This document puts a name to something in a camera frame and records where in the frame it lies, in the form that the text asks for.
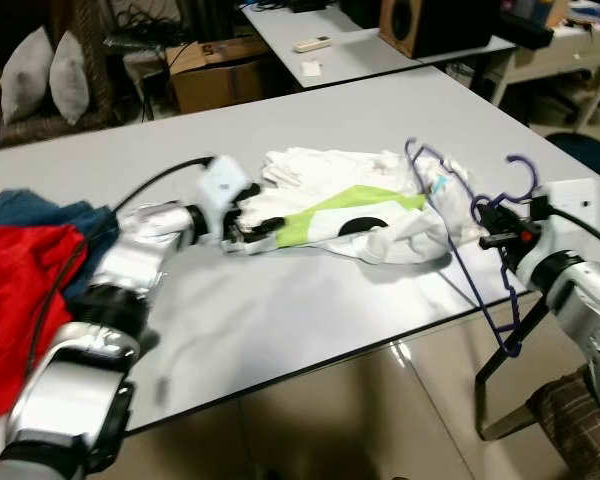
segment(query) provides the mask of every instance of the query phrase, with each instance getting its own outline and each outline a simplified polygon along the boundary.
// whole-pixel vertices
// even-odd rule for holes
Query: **table leg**
[[[473,78],[471,79],[471,84],[469,85],[469,89],[472,92],[478,93],[477,90],[482,85],[482,79],[484,78],[484,74],[487,71],[490,61],[490,55],[479,55],[476,59],[476,66],[473,69]]]
[[[506,92],[507,86],[509,85],[509,81],[507,80],[509,78],[509,73],[515,69],[515,50],[507,54],[504,62],[505,65],[502,76],[494,75],[496,78],[500,77],[499,79],[493,80],[495,88],[491,94],[491,103],[495,107],[500,106],[500,102],[502,102],[502,98],[504,97],[504,92]]]
[[[598,85],[598,89],[596,90],[596,93],[593,96],[593,98],[583,109],[581,109],[580,114],[578,115],[578,120],[576,122],[574,131],[579,132],[583,127],[587,125],[587,123],[589,123],[589,119],[591,118],[591,115],[593,115],[593,112],[598,107],[599,103],[600,85]]]
[[[518,343],[522,343],[525,338],[538,326],[542,319],[549,313],[549,307],[541,298],[531,309],[531,311],[520,322],[517,330],[505,340],[505,346],[509,349]],[[518,408],[497,422],[490,425],[486,424],[487,419],[487,380],[496,373],[496,371],[507,360],[508,356],[502,348],[496,350],[491,358],[480,369],[475,378],[474,398],[475,398],[475,428],[482,440],[495,440],[510,435],[522,428],[528,427],[533,423],[530,412],[524,408]]]

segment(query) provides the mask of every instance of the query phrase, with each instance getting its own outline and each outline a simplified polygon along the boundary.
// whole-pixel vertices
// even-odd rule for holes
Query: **cardboard box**
[[[259,37],[192,43],[167,50],[182,113],[251,102],[284,93],[281,71]]]
[[[554,28],[560,25],[567,18],[567,13],[569,13],[569,0],[554,0],[551,13],[547,18],[547,27]]]
[[[171,81],[180,111],[193,113],[282,94],[277,88],[277,71],[272,59],[260,58],[239,65],[182,72]]]

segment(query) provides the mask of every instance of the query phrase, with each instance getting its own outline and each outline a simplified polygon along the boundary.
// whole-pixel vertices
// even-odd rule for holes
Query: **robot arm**
[[[235,242],[236,202],[258,192],[229,157],[210,162],[197,189],[197,206],[143,206],[121,219],[118,240],[71,305],[73,321],[11,412],[0,480],[79,479],[114,462],[134,393],[127,375],[144,353],[165,263],[198,241]]]
[[[600,264],[560,249],[559,234],[550,222],[555,209],[545,195],[531,200],[529,219],[503,206],[479,205],[478,210],[491,234],[480,245],[501,248],[518,279],[544,295],[560,327],[587,358],[600,405]]]

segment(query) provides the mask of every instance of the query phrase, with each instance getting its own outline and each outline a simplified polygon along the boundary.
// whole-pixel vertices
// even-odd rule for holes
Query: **floor tile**
[[[535,297],[525,297],[529,310]],[[507,305],[492,309],[510,318]],[[484,318],[468,319],[406,341],[411,361],[474,478],[549,480],[570,478],[566,465],[537,425],[505,439],[483,442],[474,429],[475,374],[496,349]],[[519,358],[507,361],[488,383],[489,420],[519,407],[544,383],[584,363],[578,348],[548,316],[527,338]]]
[[[237,480],[249,477],[237,401],[132,435],[118,461],[94,480]]]
[[[252,458],[284,480],[470,478],[395,346],[253,393],[241,405]]]

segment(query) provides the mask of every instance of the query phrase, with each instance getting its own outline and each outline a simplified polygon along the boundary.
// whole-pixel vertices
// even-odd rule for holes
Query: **remote control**
[[[331,39],[329,37],[318,37],[294,43],[293,50],[298,53],[304,53],[310,52],[311,50],[317,50],[318,48],[328,47],[330,45]]]

